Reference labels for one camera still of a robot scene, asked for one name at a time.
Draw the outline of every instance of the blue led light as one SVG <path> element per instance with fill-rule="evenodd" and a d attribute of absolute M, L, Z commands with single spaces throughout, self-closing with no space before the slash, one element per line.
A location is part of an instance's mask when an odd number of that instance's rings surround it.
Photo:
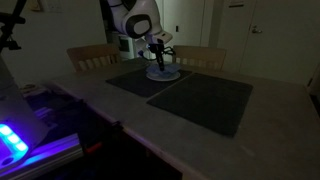
<path fill-rule="evenodd" d="M 1 125 L 0 126 L 0 133 L 5 136 L 8 136 L 12 133 L 12 130 L 8 126 Z"/>
<path fill-rule="evenodd" d="M 19 143 L 16 145 L 16 148 L 19 150 L 19 151 L 25 151 L 28 149 L 27 145 L 23 142 Z"/>
<path fill-rule="evenodd" d="M 8 136 L 7 138 L 12 144 L 16 144 L 20 141 L 20 138 L 16 134 L 12 134 L 12 135 Z"/>

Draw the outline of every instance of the table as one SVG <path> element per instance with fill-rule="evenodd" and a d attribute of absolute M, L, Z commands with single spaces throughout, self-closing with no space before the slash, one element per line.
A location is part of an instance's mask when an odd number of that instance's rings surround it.
<path fill-rule="evenodd" d="M 227 138 L 105 83 L 144 65 L 132 60 L 47 84 L 83 99 L 106 120 L 120 121 L 184 179 L 320 179 L 320 121 L 304 86 L 183 66 L 253 85 L 239 130 Z"/>

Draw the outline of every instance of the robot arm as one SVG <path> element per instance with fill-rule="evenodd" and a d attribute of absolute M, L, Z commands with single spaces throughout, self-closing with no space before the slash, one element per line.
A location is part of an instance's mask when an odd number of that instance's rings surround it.
<path fill-rule="evenodd" d="M 134 39 L 145 37 L 149 50 L 156 54 L 160 70 L 164 70 L 162 52 L 172 35 L 160 25 L 160 15 L 155 0 L 137 0 L 128 11 L 122 0 L 108 0 L 116 29 Z"/>

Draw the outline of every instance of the dark gray mat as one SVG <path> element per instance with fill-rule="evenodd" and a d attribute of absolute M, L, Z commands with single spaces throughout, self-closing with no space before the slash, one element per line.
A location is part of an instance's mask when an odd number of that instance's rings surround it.
<path fill-rule="evenodd" d="M 181 74 L 180 78 L 169 82 L 158 82 L 148 79 L 146 77 L 145 69 L 130 72 L 113 79 L 106 80 L 106 82 L 130 91 L 136 95 L 142 97 L 151 97 L 152 95 L 164 90 L 165 88 L 191 74 L 190 71 L 180 70 L 179 72 Z"/>
<path fill-rule="evenodd" d="M 245 83 L 193 74 L 147 103 L 233 137 L 252 88 Z"/>

